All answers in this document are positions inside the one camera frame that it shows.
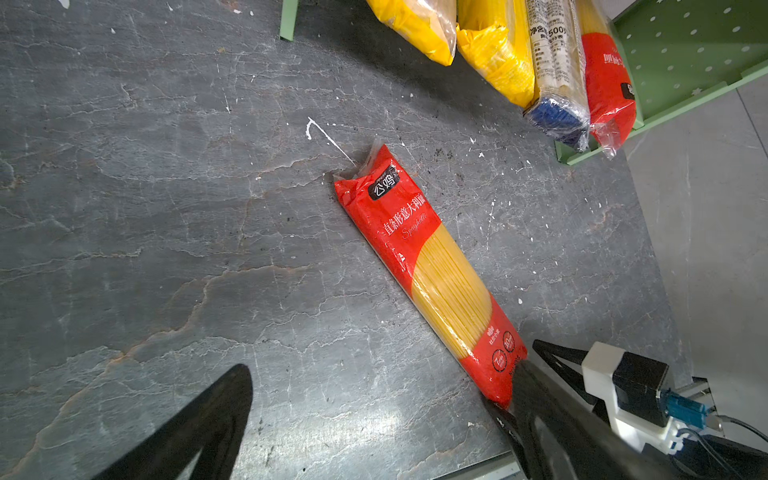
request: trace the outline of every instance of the blue connector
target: blue connector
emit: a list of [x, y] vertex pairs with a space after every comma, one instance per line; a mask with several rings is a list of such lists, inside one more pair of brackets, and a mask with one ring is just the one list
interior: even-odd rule
[[695, 400], [680, 396], [672, 390], [667, 390], [664, 395], [667, 414], [670, 417], [686, 422], [699, 429], [703, 429], [707, 420], [707, 406]]

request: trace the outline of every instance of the dried spaghetti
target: dried spaghetti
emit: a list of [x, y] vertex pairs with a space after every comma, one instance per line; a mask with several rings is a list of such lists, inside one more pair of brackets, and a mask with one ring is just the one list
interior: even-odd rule
[[458, 49], [510, 102], [533, 100], [534, 73], [525, 0], [458, 0]]
[[508, 405], [528, 355], [518, 332], [389, 149], [372, 153], [335, 183], [339, 202], [483, 394]]

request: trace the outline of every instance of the spaghetti package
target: spaghetti package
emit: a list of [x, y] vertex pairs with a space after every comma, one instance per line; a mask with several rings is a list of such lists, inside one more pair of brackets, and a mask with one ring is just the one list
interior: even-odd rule
[[549, 137], [586, 151], [589, 107], [573, 0], [527, 0], [538, 98], [523, 116]]
[[458, 49], [489, 84], [525, 108], [535, 76], [525, 0], [458, 0]]
[[528, 351], [432, 206], [383, 145], [352, 180], [344, 210], [482, 393], [505, 408]]
[[634, 125], [634, 91], [606, 17], [593, 0], [576, 0], [576, 6], [587, 60], [590, 130], [603, 152], [613, 157]]
[[456, 0], [368, 0], [380, 22], [430, 60], [448, 66], [456, 51]]

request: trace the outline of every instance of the brand logo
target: brand logo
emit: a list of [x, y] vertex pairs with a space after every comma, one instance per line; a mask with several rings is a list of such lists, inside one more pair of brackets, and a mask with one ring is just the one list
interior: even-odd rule
[[399, 181], [400, 176], [397, 174], [395, 166], [390, 165], [375, 182], [368, 186], [368, 195], [370, 195], [371, 200], [378, 200], [390, 191], [392, 187], [397, 185]]

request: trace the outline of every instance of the red pasta package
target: red pasta package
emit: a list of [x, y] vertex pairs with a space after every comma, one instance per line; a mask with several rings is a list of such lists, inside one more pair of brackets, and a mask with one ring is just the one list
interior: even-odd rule
[[336, 195], [419, 312], [483, 395], [507, 407], [515, 366], [528, 356], [517, 330], [408, 173], [382, 145]]
[[590, 130], [603, 152], [613, 157], [632, 132], [637, 114], [634, 91], [606, 17], [593, 0], [577, 0], [576, 5], [587, 61]]

